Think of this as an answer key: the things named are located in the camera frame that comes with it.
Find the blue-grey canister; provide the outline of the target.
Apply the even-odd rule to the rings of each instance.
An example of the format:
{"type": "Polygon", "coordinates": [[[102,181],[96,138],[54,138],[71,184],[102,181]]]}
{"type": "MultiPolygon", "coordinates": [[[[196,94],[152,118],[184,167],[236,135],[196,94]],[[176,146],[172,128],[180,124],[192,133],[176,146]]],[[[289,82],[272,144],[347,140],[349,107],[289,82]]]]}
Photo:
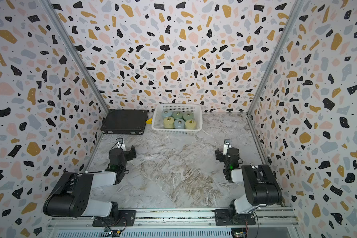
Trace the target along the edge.
{"type": "Polygon", "coordinates": [[[176,119],[174,121],[174,129],[184,130],[185,129],[185,120],[183,119],[176,119]]]}

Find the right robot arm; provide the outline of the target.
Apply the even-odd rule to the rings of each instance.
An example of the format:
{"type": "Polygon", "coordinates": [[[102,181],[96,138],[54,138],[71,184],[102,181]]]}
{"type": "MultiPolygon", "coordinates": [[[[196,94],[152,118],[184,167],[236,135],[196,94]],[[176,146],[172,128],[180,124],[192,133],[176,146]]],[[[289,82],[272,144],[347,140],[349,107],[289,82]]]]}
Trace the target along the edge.
{"type": "Polygon", "coordinates": [[[215,211],[216,225],[254,225],[255,210],[282,202],[281,189],[268,165],[242,165],[239,150],[228,146],[217,149],[215,157],[224,164],[225,179],[242,183],[245,190],[243,196],[231,201],[227,210],[215,211]]]}

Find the yellow-green canister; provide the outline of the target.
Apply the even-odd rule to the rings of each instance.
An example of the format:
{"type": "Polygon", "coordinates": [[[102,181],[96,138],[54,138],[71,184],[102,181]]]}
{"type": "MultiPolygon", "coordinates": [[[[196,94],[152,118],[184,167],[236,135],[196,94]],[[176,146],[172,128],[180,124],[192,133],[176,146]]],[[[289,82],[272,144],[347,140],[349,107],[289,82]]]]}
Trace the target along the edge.
{"type": "Polygon", "coordinates": [[[195,130],[197,127],[197,122],[195,120],[187,120],[185,121],[185,129],[187,130],[195,130]]]}
{"type": "Polygon", "coordinates": [[[174,123],[175,123],[175,119],[173,117],[165,117],[163,119],[163,123],[164,123],[164,128],[165,129],[174,129],[174,123]]]}

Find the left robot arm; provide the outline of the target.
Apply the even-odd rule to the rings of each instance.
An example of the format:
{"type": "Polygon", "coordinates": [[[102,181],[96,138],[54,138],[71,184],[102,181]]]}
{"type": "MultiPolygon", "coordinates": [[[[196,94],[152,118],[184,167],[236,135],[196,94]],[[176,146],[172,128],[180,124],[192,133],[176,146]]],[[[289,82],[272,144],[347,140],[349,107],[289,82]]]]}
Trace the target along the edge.
{"type": "Polygon", "coordinates": [[[90,197],[91,190],[119,184],[127,170],[127,162],[137,157],[136,148],[124,150],[114,145],[108,154],[106,169],[96,172],[65,172],[46,199],[43,213],[50,217],[99,217],[120,219],[118,204],[90,197]]]}

